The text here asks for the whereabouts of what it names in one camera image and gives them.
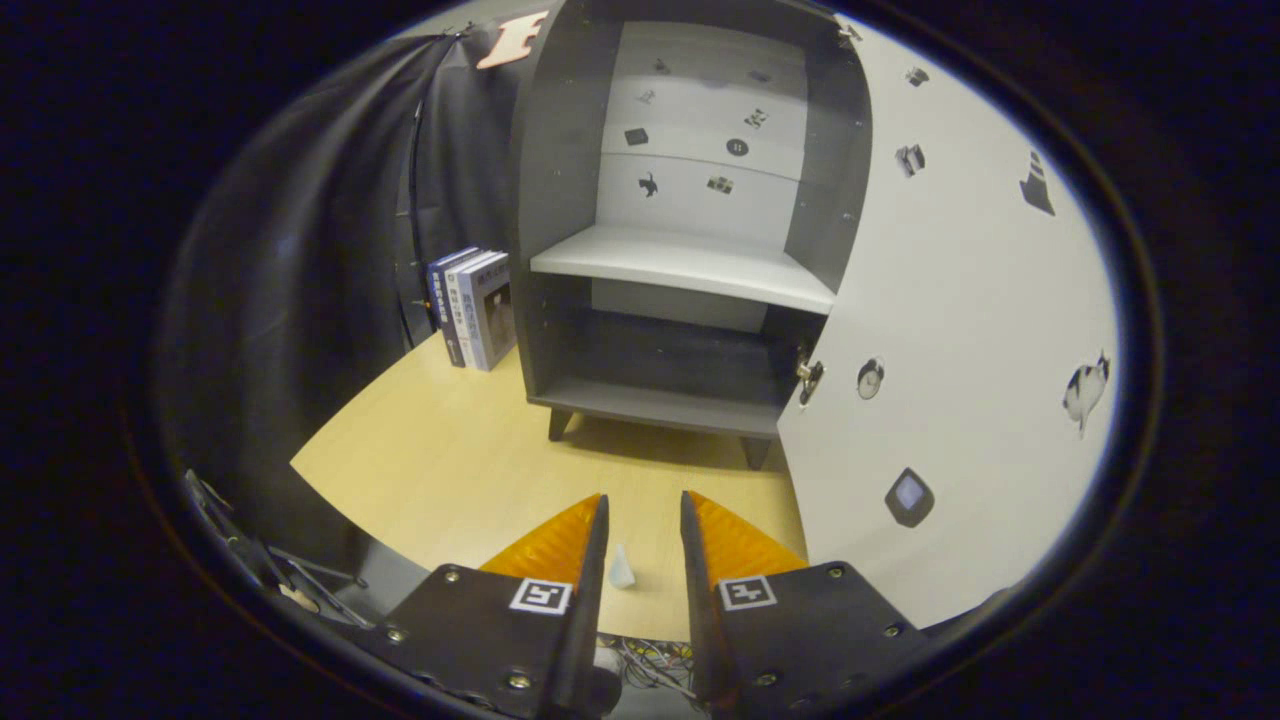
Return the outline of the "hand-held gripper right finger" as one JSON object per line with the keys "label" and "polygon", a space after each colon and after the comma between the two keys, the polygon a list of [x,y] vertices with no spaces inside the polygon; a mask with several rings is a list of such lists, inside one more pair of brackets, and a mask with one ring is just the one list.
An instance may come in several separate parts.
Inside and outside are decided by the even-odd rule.
{"label": "hand-held gripper right finger", "polygon": [[925,656],[931,638],[850,564],[810,565],[692,491],[680,514],[692,691],[712,716],[864,714]]}

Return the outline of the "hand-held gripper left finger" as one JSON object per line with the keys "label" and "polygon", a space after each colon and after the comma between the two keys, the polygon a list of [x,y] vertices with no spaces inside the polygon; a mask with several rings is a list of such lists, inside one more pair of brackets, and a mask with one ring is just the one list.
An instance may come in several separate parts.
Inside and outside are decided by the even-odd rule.
{"label": "hand-held gripper left finger", "polygon": [[475,719],[594,719],[594,656],[611,529],[595,493],[480,568],[443,564],[356,647]]}

